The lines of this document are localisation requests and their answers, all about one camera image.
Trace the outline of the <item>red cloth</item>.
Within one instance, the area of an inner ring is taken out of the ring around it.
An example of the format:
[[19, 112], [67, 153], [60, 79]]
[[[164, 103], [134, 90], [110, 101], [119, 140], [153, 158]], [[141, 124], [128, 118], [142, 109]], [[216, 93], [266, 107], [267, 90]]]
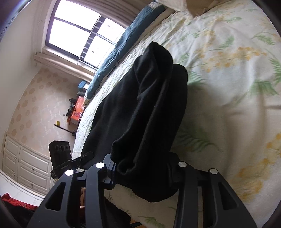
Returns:
[[3, 196], [1, 196], [1, 199], [12, 206], [20, 206], [31, 211], [35, 211], [38, 208], [38, 206], [34, 206], [12, 198], [7, 192]]

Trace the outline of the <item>beige pillow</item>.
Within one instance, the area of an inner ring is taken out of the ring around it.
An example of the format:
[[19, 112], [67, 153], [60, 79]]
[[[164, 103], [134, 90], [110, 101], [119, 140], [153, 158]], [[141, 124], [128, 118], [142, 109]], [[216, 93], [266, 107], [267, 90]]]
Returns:
[[188, 11], [193, 17], [200, 16], [210, 9], [225, 3], [221, 0], [159, 0], [164, 6], [175, 11]]

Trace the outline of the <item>dark teal blanket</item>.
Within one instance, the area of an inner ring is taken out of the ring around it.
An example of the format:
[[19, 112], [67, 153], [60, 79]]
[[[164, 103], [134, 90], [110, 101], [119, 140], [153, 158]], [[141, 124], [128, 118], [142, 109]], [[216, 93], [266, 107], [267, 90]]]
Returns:
[[145, 29], [147, 29], [148, 26], [150, 26], [150, 24], [154, 22], [154, 20], [164, 11], [165, 7], [155, 1], [151, 2], [140, 11], [131, 25], [126, 28], [125, 32], [116, 43], [114, 49], [111, 53], [109, 53], [102, 65], [96, 71], [94, 78], [85, 92], [84, 98], [86, 100], [92, 99], [103, 78], [112, 71], [112, 69], [123, 57], [125, 57], [127, 52], [137, 42]]

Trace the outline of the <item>black pants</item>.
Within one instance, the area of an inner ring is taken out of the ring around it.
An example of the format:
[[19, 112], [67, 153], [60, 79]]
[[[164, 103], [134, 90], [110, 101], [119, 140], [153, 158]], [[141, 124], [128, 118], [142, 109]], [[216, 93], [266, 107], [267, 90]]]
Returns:
[[118, 184], [148, 202], [159, 202], [179, 189], [179, 157], [171, 151], [187, 104], [188, 73], [168, 50], [151, 42], [94, 115], [82, 153], [106, 155], [116, 164]]

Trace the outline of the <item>window with dark frame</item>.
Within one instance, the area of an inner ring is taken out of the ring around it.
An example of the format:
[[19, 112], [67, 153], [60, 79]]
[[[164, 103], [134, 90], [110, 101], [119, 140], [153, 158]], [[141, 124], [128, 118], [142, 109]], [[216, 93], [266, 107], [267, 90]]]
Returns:
[[56, 1], [50, 16], [46, 46], [82, 66], [98, 69], [125, 28], [87, 7]]

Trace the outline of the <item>orange red box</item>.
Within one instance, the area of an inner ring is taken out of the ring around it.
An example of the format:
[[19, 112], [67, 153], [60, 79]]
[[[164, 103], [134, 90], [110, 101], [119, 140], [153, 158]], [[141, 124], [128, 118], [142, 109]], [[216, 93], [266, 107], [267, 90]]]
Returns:
[[77, 102], [75, 103], [74, 107], [72, 108], [71, 115], [70, 115], [70, 122], [72, 124], [78, 125], [82, 114], [84, 112], [85, 105], [84, 105], [84, 97], [79, 96]]

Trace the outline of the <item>floral white bed sheet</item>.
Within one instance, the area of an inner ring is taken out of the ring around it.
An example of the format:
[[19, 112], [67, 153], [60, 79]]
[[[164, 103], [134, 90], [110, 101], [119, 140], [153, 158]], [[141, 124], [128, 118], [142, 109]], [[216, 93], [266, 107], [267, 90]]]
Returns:
[[164, 11], [103, 79], [72, 157], [80, 156], [100, 102], [152, 41], [189, 74], [172, 150], [194, 168], [216, 168], [262, 227], [280, 202], [280, 36], [253, 1], [228, 1], [195, 18]]

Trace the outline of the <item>blue box by window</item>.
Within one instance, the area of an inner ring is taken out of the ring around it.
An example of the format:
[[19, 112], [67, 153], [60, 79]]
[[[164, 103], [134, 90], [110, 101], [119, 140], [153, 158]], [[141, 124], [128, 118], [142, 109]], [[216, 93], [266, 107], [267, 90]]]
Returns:
[[78, 85], [78, 90], [79, 91], [86, 91], [88, 89], [88, 87], [89, 87], [89, 83], [82, 80]]

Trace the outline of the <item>white drawer cabinet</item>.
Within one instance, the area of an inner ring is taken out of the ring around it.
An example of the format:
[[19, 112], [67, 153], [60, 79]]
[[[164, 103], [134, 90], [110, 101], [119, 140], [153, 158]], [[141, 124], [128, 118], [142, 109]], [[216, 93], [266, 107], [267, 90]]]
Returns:
[[38, 194], [46, 195], [55, 183], [50, 175], [51, 169], [49, 157], [5, 135], [2, 170], [14, 181]]

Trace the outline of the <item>black tripod pole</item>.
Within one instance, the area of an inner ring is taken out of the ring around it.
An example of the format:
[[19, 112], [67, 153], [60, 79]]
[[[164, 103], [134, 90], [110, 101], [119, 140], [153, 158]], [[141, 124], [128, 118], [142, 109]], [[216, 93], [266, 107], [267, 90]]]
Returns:
[[70, 131], [70, 130], [68, 130], [68, 129], [65, 129], [65, 128], [63, 128], [63, 127], [61, 127], [61, 126], [59, 126], [59, 125], [57, 125], [57, 124], [54, 124], [54, 126], [55, 127], [57, 127], [57, 128], [59, 128], [59, 129], [62, 129], [62, 130], [64, 130], [64, 131], [66, 131], [66, 132], [68, 132], [68, 133], [70, 133], [72, 136], [76, 136], [76, 131]]

